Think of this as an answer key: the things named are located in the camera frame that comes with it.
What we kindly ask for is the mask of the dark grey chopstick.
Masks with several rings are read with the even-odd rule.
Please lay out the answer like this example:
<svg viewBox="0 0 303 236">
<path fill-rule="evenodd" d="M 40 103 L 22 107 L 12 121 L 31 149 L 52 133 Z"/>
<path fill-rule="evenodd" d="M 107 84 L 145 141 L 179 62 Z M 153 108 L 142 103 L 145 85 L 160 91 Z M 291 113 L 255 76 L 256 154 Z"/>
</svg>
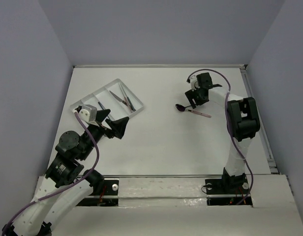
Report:
<svg viewBox="0 0 303 236">
<path fill-rule="evenodd" d="M 106 110 L 106 108 L 103 106 L 103 104 L 100 101 L 98 101 L 98 104 L 102 110 Z"/>
</svg>

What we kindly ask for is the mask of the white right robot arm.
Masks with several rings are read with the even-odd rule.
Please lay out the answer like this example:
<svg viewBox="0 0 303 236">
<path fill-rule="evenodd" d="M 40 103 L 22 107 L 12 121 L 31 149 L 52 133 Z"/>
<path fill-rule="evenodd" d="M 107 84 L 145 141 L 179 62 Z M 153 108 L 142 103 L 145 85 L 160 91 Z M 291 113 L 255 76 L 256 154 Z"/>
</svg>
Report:
<svg viewBox="0 0 303 236">
<path fill-rule="evenodd" d="M 195 109 L 209 101 L 223 108 L 227 132 L 231 144 L 229 156 L 220 179 L 205 187 L 207 192 L 232 194 L 247 184 L 246 170 L 250 170 L 246 155 L 252 139 L 260 130 L 260 119 L 253 97 L 242 97 L 231 93 L 231 85 L 224 88 L 212 81 L 211 69 L 199 69 L 187 78 L 190 90 L 185 95 L 190 106 Z"/>
</svg>

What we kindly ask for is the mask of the dark handled knife in tray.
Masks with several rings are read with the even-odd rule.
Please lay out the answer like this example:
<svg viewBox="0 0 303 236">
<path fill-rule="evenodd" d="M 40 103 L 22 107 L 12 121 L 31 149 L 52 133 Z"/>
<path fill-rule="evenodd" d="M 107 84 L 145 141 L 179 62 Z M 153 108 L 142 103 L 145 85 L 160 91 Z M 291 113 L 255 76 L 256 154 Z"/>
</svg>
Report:
<svg viewBox="0 0 303 236">
<path fill-rule="evenodd" d="M 120 103 L 126 105 L 126 106 L 130 109 L 130 111 L 133 112 L 131 106 L 128 105 L 127 102 L 126 102 L 125 100 L 123 100 L 123 99 L 121 99 L 120 97 L 118 97 L 118 96 L 117 96 L 115 93 L 113 93 L 112 91 L 109 91 L 109 92 L 110 92 L 110 94 L 111 94 L 115 99 L 117 99 Z"/>
</svg>

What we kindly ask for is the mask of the purple spoon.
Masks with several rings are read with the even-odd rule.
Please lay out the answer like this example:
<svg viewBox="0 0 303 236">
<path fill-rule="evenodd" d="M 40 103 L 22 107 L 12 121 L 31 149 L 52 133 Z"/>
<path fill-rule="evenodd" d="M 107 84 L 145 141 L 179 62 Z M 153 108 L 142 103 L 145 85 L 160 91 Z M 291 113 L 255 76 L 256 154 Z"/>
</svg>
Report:
<svg viewBox="0 0 303 236">
<path fill-rule="evenodd" d="M 183 106 L 181 104 L 175 104 L 175 107 L 177 108 L 178 111 L 185 112 L 189 107 L 191 107 L 191 105 Z"/>
</svg>

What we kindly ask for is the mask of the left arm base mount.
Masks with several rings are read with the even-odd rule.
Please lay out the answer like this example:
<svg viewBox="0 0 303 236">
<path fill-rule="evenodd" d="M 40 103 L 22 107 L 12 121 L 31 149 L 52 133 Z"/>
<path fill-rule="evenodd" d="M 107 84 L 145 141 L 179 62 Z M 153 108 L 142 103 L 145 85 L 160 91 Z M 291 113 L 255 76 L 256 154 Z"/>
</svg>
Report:
<svg viewBox="0 0 303 236">
<path fill-rule="evenodd" d="M 82 199 L 78 207 L 117 207 L 119 205 L 119 179 L 106 178 L 101 190 Z"/>
</svg>

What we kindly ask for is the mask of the white cutlery tray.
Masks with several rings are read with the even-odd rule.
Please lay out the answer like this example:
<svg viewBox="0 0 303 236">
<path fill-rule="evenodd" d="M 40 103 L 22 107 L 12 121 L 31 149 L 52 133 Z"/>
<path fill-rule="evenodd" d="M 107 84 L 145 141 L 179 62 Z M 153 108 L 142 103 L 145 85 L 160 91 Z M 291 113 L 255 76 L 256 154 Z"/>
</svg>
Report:
<svg viewBox="0 0 303 236">
<path fill-rule="evenodd" d="M 126 105 L 120 103 L 110 94 L 109 91 L 112 91 L 118 97 L 124 100 L 124 97 L 119 88 L 119 84 L 121 84 L 124 88 L 129 102 L 135 109 L 134 112 L 131 112 Z M 92 105 L 95 106 L 98 110 L 101 110 L 98 101 L 100 101 L 106 109 L 111 110 L 110 116 L 112 117 L 112 120 L 117 120 L 123 117 L 132 118 L 144 109 L 143 102 L 125 85 L 121 79 L 115 79 L 112 82 L 97 89 L 96 91 L 90 93 L 89 95 L 81 98 L 77 102 L 71 104 L 69 109 L 74 111 L 78 106 Z"/>
</svg>

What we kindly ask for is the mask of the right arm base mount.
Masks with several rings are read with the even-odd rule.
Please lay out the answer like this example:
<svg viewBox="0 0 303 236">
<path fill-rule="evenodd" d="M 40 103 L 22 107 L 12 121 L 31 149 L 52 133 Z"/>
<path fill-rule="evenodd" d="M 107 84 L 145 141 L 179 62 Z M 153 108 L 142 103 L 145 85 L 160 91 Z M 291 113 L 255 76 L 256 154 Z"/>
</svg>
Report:
<svg viewBox="0 0 303 236">
<path fill-rule="evenodd" d="M 252 206 L 252 198 L 249 191 L 247 180 L 242 185 L 233 189 L 225 190 L 222 187 L 222 181 L 218 178 L 209 178 L 205 180 L 205 184 L 201 187 L 201 191 L 206 194 L 208 206 Z"/>
</svg>

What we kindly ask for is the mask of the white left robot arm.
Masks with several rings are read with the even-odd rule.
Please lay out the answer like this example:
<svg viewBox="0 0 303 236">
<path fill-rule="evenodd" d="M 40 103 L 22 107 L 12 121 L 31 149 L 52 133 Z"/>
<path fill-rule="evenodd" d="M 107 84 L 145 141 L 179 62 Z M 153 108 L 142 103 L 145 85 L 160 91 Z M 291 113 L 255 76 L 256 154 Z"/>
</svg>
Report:
<svg viewBox="0 0 303 236">
<path fill-rule="evenodd" d="M 110 110 L 86 115 L 83 107 L 74 116 L 84 129 L 79 135 L 66 131 L 55 147 L 56 157 L 43 175 L 31 202 L 4 226 L 4 236 L 50 236 L 57 223 L 84 197 L 104 191 L 104 176 L 95 170 L 103 136 L 122 139 L 129 117 L 107 118 Z"/>
</svg>

